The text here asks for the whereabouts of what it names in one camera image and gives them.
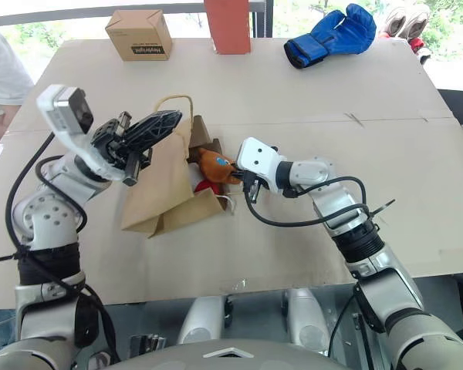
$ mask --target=white shirt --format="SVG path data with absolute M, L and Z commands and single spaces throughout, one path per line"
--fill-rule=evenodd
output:
M 0 34 L 0 105 L 22 105 L 33 86 L 21 61 Z

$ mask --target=black cable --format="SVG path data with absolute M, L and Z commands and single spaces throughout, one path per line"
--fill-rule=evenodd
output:
M 367 204 L 367 192 L 365 191 L 365 186 L 363 185 L 363 182 L 361 179 L 357 179 L 356 177 L 353 176 L 341 176 L 341 177 L 336 177 L 331 180 L 326 180 L 323 181 L 322 183 L 318 183 L 316 185 L 312 185 L 311 187 L 307 187 L 306 189 L 297 192 L 297 195 L 300 197 L 301 195 L 305 195 L 312 190 L 319 189 L 320 187 L 325 187 L 327 185 L 330 185 L 331 183 L 340 183 L 341 181 L 353 181 L 358 184 L 360 187 L 360 192 L 362 193 L 362 203 Z
M 49 187 L 51 190 L 53 190 L 55 193 L 60 195 L 62 198 L 64 198 L 67 202 L 69 202 L 74 208 L 76 208 L 77 212 L 79 212 L 81 216 L 81 222 L 80 225 L 77 227 L 76 231 L 79 233 L 87 224 L 87 213 L 86 211 L 69 195 L 61 191 L 58 187 L 53 185 L 51 182 L 49 182 L 42 174 L 41 169 L 42 167 L 49 162 L 52 162 L 54 160 L 59 160 L 63 156 L 49 156 L 43 160 L 40 160 L 35 167 L 35 174 L 36 177 L 38 177 L 39 181 L 44 183 L 47 187 Z
M 101 304 L 100 315 L 101 315 L 101 322 L 103 324 L 103 331 L 105 333 L 106 343 L 108 344 L 109 348 L 117 348 L 117 335 L 115 333 L 115 327 L 113 326 L 113 322 L 111 320 L 110 314 L 101 303 L 101 299 L 98 294 L 92 289 L 88 284 L 84 285 L 84 288 Z
M 2 261 L 8 261 L 8 260 L 13 260 L 14 257 L 15 257 L 15 254 L 10 254 L 9 256 L 0 257 L 0 262 L 2 262 Z
M 12 223 L 12 206 L 14 205 L 14 197 L 17 193 L 19 185 L 24 180 L 25 175 L 29 172 L 29 170 L 31 170 L 32 165 L 35 163 L 35 161 L 38 160 L 39 156 L 42 155 L 42 153 L 45 151 L 46 147 L 52 142 L 54 137 L 54 133 L 50 133 L 48 135 L 45 142 L 38 148 L 38 150 L 36 150 L 36 153 L 34 153 L 29 162 L 22 169 L 21 173 L 17 176 L 17 179 L 15 179 L 14 183 L 12 184 L 12 188 L 8 193 L 7 202 L 5 203 L 5 226 L 7 227 L 8 235 L 12 239 L 12 243 L 19 252 L 24 252 L 25 248 L 22 248 L 21 242 L 17 238 L 17 235 L 15 235 L 14 226 Z
M 341 310 L 340 316 L 338 316 L 338 321 L 336 321 L 336 324 L 334 325 L 333 332 L 331 333 L 330 337 L 330 346 L 328 347 L 327 350 L 327 357 L 331 357 L 331 354 L 333 353 L 333 343 L 334 343 L 334 336 L 336 335 L 336 331 L 338 330 L 338 327 L 340 326 L 340 322 L 343 319 L 343 316 L 345 315 L 346 310 L 350 306 L 350 303 L 352 300 L 355 298 L 355 295 L 352 294 L 350 298 L 348 298 L 348 301 L 345 303 L 345 307 L 343 307 L 343 310 Z
M 312 225 L 317 225 L 317 224 L 323 224 L 329 220 L 332 220 L 333 218 L 336 218 L 338 216 L 341 216 L 342 214 L 349 212 L 351 210 L 356 210 L 356 209 L 362 209 L 365 211 L 365 213 L 368 215 L 370 214 L 369 207 L 366 204 L 351 204 L 347 207 L 344 207 L 332 214 L 328 214 L 325 217 L 318 218 L 316 220 L 309 220 L 309 221 L 299 221 L 299 222 L 278 222 L 278 221 L 273 221 L 273 220 L 268 220 L 267 218 L 264 218 L 260 214 L 257 213 L 255 210 L 254 206 L 252 205 L 252 202 L 248 196 L 247 193 L 245 193 L 245 202 L 247 203 L 247 207 L 250 210 L 251 214 L 257 218 L 259 221 L 263 222 L 264 224 L 268 224 L 271 226 L 277 226 L 277 227 L 303 227 L 303 226 L 312 226 Z
M 31 255 L 28 251 L 28 248 L 23 245 L 14 231 L 14 226 L 12 223 L 12 207 L 14 205 L 14 198 L 17 193 L 17 190 L 24 180 L 25 175 L 31 170 L 34 163 L 38 160 L 41 154 L 45 151 L 46 147 L 52 142 L 53 138 L 55 137 L 54 133 L 50 133 L 44 143 L 36 150 L 34 155 L 28 161 L 28 163 L 24 166 L 20 174 L 15 179 L 14 183 L 12 184 L 12 188 L 8 193 L 7 201 L 5 203 L 5 226 L 7 228 L 8 235 L 14 244 L 15 249 L 17 250 L 17 254 L 15 255 L 17 258 L 23 258 L 27 260 L 44 278 L 49 279 L 53 283 L 59 285 L 60 287 L 64 288 L 68 293 L 79 297 L 85 297 L 90 303 L 96 307 L 101 315 L 101 320 L 103 322 L 103 328 L 107 327 L 108 330 L 105 331 L 106 336 L 106 343 L 111 352 L 111 361 L 110 364 L 114 364 L 120 362 L 120 356 L 117 353 L 117 347 L 115 345 L 115 335 L 114 335 L 114 326 L 113 322 L 111 321 L 111 317 L 106 312 L 105 307 L 101 303 L 100 298 L 95 294 L 93 297 L 82 293 L 81 291 L 76 290 L 73 286 L 68 285 L 66 282 L 59 279 L 57 276 L 52 274 L 47 268 L 45 268 L 41 262 L 39 262 L 33 255 Z

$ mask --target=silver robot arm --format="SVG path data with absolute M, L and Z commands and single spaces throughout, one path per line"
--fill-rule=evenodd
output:
M 237 166 L 244 172 L 248 205 L 261 183 L 286 197 L 308 191 L 314 210 L 357 280 L 355 298 L 367 324 L 387 333 L 395 369 L 463 368 L 463 341 L 440 319 L 425 312 L 421 294 L 390 246 L 378 235 L 367 207 L 336 179 L 333 164 L 315 157 L 289 162 L 254 138 L 242 144 Z M 336 217 L 331 215 L 340 212 Z
M 12 221 L 27 255 L 57 282 L 73 289 L 49 279 L 31 259 L 19 258 L 17 342 L 0 351 L 0 370 L 71 369 L 80 349 L 96 339 L 99 308 L 92 301 L 100 304 L 99 298 L 73 294 L 86 286 L 77 236 L 86 222 L 83 206 L 111 180 L 134 185 L 139 170 L 150 165 L 151 147 L 169 135 L 181 118 L 178 111 L 161 111 L 131 126 L 130 115 L 123 112 L 88 134 L 93 115 L 81 89 L 50 86 L 37 103 L 70 151 L 42 168 L 43 184 L 15 205 Z

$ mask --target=sneaker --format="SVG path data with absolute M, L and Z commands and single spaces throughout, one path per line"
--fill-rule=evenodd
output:
M 407 21 L 397 34 L 397 37 L 412 40 L 420 37 L 429 22 L 431 10 L 425 4 L 416 4 L 408 7 Z
M 387 33 L 389 37 L 395 37 L 401 31 L 407 21 L 407 10 L 404 6 L 393 8 L 384 22 L 380 33 Z

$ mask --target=brown paper bag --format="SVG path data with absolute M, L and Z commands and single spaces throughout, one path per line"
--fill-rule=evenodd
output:
M 221 152 L 217 139 L 211 140 L 202 117 L 182 121 L 175 131 L 153 147 L 151 165 L 139 174 L 137 184 L 128 189 L 123 208 L 122 229 L 139 231 L 149 237 L 191 224 L 226 208 L 211 189 L 194 194 L 188 158 L 195 161 L 197 148 Z

